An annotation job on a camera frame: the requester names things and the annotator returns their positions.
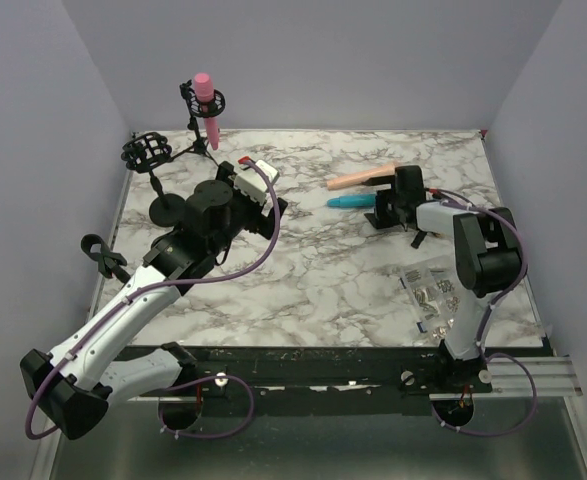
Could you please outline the blue microphone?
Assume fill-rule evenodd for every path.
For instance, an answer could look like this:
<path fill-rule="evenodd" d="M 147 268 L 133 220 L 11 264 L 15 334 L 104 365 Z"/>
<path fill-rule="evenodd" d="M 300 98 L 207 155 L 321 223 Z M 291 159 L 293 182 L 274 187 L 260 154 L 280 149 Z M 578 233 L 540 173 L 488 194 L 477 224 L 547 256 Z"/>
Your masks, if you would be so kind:
<path fill-rule="evenodd" d="M 329 199 L 326 206 L 335 209 L 362 209 L 372 208 L 375 202 L 375 194 L 345 195 Z"/>

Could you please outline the beige microphone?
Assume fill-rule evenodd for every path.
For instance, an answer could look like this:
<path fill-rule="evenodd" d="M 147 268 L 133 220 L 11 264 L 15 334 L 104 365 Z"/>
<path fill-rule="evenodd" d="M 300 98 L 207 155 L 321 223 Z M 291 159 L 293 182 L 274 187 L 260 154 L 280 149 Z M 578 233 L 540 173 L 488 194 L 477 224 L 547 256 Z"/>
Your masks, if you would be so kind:
<path fill-rule="evenodd" d="M 397 163 L 388 163 L 365 171 L 342 175 L 337 178 L 327 180 L 326 188 L 329 191 L 334 191 L 349 188 L 355 185 L 361 185 L 371 178 L 393 175 L 397 167 Z"/>

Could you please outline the black shock-mount mic stand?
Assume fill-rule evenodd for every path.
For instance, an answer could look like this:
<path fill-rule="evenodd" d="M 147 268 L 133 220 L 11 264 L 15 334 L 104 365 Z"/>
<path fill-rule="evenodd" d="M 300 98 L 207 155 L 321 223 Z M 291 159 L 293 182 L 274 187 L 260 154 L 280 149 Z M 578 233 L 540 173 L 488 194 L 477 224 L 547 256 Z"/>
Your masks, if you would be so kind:
<path fill-rule="evenodd" d="M 177 194 L 166 193 L 155 174 L 157 168 L 173 161 L 168 139 L 158 132 L 139 135 L 123 145 L 121 160 L 128 170 L 149 175 L 156 194 L 149 206 L 151 222 L 163 228 L 176 226 L 184 213 L 185 200 Z"/>

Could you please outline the black clip mic stand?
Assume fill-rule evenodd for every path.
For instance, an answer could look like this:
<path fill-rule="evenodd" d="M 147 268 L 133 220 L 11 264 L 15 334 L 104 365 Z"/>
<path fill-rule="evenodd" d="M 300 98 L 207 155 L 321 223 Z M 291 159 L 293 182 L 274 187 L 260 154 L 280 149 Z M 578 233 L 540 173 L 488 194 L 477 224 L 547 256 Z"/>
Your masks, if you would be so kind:
<path fill-rule="evenodd" d="M 97 234 L 87 234 L 80 242 L 82 252 L 97 264 L 100 275 L 106 279 L 116 278 L 126 284 L 131 275 L 126 271 L 127 260 L 119 253 L 113 252 L 107 243 Z"/>

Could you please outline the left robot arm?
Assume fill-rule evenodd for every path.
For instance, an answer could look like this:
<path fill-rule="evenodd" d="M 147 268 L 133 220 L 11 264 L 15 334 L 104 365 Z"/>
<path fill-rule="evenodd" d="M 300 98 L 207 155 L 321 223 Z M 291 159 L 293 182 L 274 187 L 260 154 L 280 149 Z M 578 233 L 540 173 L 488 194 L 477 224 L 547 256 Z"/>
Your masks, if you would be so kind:
<path fill-rule="evenodd" d="M 83 327 L 48 352 L 29 351 L 20 371 L 31 400 L 25 434 L 41 411 L 69 440 L 92 430 L 107 411 L 134 397 L 165 390 L 187 393 L 195 380 L 193 357 L 176 344 L 132 360 L 119 354 L 163 310 L 193 286 L 213 284 L 217 257 L 248 231 L 277 242 L 286 201 L 274 185 L 278 170 L 243 157 L 236 169 L 219 165 L 215 179 L 199 183 L 184 203 L 178 224 L 155 241 L 121 290 Z"/>

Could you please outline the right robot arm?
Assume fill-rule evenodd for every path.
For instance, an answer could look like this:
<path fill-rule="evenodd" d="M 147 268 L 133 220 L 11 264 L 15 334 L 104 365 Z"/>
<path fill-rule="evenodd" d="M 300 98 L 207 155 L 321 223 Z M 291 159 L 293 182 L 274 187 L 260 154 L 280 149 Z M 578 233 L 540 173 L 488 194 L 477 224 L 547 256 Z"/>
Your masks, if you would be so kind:
<path fill-rule="evenodd" d="M 372 177 L 383 188 L 365 217 L 377 230 L 401 226 L 417 232 L 417 248 L 428 234 L 453 239 L 455 272 L 464 288 L 453 325 L 438 347 L 433 379 L 453 392 L 486 367 L 485 342 L 494 310 L 524 279 L 528 257 L 512 211 L 483 207 L 449 190 L 427 187 L 417 165 L 398 166 Z"/>

